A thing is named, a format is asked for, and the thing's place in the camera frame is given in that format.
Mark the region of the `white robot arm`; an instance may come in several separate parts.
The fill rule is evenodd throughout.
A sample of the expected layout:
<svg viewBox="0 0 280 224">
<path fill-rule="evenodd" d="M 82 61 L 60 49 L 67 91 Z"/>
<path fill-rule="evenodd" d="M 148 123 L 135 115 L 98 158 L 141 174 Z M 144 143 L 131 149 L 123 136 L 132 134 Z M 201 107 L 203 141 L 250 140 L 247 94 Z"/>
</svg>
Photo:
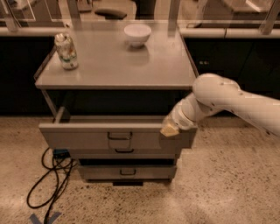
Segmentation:
<svg viewBox="0 0 280 224">
<path fill-rule="evenodd" d="M 235 81 L 214 73 L 204 73 L 194 81 L 192 92 L 173 107 L 160 132 L 166 137 L 176 136 L 223 110 L 265 133 L 280 136 L 279 100 L 246 92 Z"/>
</svg>

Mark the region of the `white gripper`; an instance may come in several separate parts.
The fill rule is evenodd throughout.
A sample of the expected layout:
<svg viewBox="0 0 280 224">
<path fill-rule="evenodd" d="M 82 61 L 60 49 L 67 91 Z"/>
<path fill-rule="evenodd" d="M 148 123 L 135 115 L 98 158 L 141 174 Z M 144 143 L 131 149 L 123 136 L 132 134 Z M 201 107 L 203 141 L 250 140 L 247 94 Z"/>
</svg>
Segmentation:
<svg viewBox="0 0 280 224">
<path fill-rule="evenodd" d="M 160 133 L 165 137 L 173 137 L 178 135 L 180 130 L 189 130 L 195 124 L 194 107 L 189 102 L 180 101 L 163 120 Z"/>
</svg>

